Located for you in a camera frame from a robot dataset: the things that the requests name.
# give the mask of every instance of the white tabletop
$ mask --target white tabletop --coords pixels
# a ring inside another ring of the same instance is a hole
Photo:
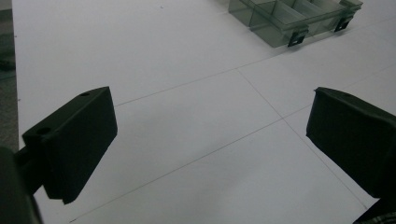
[[[20,134],[109,86],[119,135],[45,223],[351,223],[375,202],[304,135],[318,86],[396,114],[396,2],[272,49],[227,0],[13,1]]]

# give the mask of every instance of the transparent plastic container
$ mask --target transparent plastic container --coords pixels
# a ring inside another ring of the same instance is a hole
[[[295,33],[308,31],[303,23],[306,16],[281,1],[265,3],[253,8],[250,30],[273,48],[288,44]]]
[[[276,48],[345,29],[361,5],[359,0],[231,0],[229,11]]]

